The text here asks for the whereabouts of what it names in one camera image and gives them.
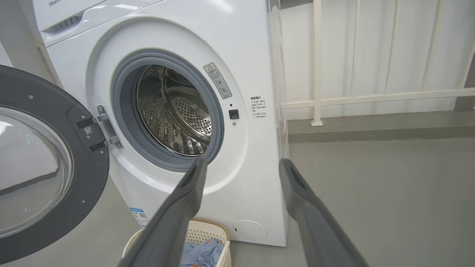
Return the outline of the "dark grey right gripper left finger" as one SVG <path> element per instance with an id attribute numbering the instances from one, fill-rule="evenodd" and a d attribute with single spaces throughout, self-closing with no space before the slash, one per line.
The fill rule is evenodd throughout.
<path id="1" fill-rule="evenodd" d="M 207 161 L 196 158 L 119 267 L 178 267 L 189 221 L 200 209 Z"/>

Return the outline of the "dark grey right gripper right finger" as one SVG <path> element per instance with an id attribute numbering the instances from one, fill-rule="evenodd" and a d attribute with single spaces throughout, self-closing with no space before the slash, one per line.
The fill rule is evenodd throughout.
<path id="1" fill-rule="evenodd" d="M 279 177 L 288 214 L 297 222 L 308 267 L 367 267 L 337 220 L 290 159 L 280 159 Z"/>

